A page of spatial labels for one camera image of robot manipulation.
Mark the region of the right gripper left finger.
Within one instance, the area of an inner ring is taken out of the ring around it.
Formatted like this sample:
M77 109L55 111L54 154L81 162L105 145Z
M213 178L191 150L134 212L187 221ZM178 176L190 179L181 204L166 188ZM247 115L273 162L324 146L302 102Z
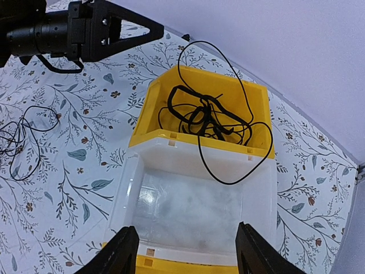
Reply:
M134 226L123 227L77 274L135 273L139 236Z

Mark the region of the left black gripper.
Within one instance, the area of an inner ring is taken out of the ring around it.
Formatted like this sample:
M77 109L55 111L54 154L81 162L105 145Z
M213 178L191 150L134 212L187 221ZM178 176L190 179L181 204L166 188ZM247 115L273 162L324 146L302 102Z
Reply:
M135 23L149 32L114 42L104 38L95 49L95 34L109 37L112 19ZM67 10L49 13L46 1L5 2L5 61L14 56L28 62L33 56L50 54L72 62L96 62L163 35L162 24L110 1L74 1Z

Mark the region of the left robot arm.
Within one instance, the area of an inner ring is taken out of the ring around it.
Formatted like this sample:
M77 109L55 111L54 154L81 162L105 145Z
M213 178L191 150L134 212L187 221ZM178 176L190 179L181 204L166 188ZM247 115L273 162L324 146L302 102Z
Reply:
M1 1L1 66L11 56L36 56L50 71L82 72L98 62L164 35L164 26L110 1L73 1L46 12L46 1Z

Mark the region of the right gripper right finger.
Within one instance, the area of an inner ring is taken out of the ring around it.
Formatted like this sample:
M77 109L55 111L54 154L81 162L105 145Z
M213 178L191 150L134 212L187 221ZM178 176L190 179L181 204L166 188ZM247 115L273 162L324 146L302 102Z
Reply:
M239 273L303 273L283 258L250 224L239 223L236 234Z

